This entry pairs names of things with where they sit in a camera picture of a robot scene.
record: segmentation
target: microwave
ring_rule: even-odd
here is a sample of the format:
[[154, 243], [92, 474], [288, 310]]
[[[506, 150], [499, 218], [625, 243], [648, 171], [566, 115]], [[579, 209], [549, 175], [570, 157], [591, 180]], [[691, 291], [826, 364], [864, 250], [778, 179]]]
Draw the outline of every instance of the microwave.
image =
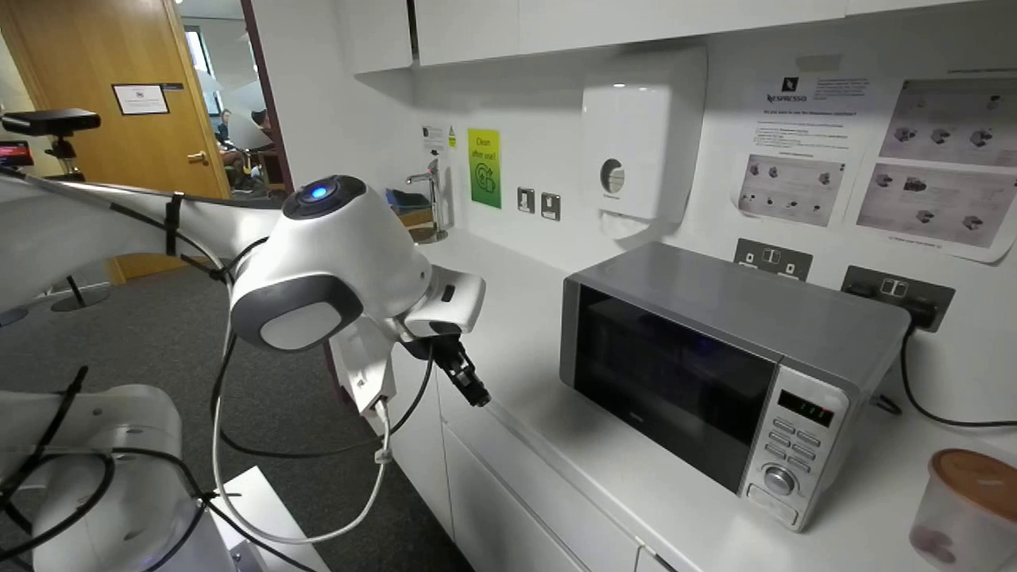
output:
[[898, 306], [645, 243], [566, 277], [562, 380], [803, 529], [910, 331]]

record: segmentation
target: wooden door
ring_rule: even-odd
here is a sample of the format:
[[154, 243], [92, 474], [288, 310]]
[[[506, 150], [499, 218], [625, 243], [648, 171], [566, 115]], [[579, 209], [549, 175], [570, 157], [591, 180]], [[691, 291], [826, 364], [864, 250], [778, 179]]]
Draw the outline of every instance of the wooden door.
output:
[[[0, 0], [0, 31], [36, 109], [91, 109], [74, 133], [86, 180], [228, 198], [174, 0]], [[114, 86], [161, 86], [165, 115], [123, 115]], [[169, 256], [122, 256], [122, 280]]]

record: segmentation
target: window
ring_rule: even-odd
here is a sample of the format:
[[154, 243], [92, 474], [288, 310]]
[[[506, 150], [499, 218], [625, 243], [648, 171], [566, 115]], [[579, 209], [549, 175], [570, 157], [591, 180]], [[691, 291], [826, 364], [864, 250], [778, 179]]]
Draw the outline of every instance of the window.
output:
[[210, 116], [221, 116], [223, 115], [223, 96], [221, 96], [218, 69], [213, 69], [207, 45], [201, 37], [201, 27], [196, 24], [186, 24], [186, 37], [189, 37], [189, 54], [190, 54], [190, 62], [195, 62], [195, 72], [196, 72], [196, 83], [201, 83], [203, 109], [207, 109]]

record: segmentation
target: yellow sign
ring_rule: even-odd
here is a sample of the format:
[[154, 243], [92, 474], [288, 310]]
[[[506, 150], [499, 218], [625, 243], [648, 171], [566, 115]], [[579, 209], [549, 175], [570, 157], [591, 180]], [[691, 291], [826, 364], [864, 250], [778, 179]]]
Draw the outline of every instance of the yellow sign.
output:
[[472, 198], [504, 209], [504, 133], [472, 130]]

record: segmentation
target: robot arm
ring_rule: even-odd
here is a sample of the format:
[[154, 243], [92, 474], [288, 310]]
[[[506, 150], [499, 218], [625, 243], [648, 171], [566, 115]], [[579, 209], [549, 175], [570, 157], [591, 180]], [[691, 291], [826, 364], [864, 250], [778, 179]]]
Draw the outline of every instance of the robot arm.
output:
[[458, 337], [473, 327], [485, 280], [433, 266], [386, 201], [357, 179], [296, 189], [270, 241], [241, 266], [234, 327], [270, 349], [327, 340], [359, 412], [392, 396], [388, 351], [433, 357], [472, 403], [487, 403]]
[[147, 187], [0, 175], [0, 313], [54, 280], [117, 255], [237, 256], [270, 236], [276, 209], [190, 201]]
[[472, 403], [487, 403], [458, 342], [481, 313], [485, 280], [433, 266], [386, 201], [359, 179], [320, 179], [283, 209], [237, 206], [147, 187], [0, 179], [0, 310], [59, 277], [114, 255], [240, 256], [228, 317], [241, 340], [305, 349], [327, 340], [367, 412], [392, 396], [402, 340], [433, 357]]

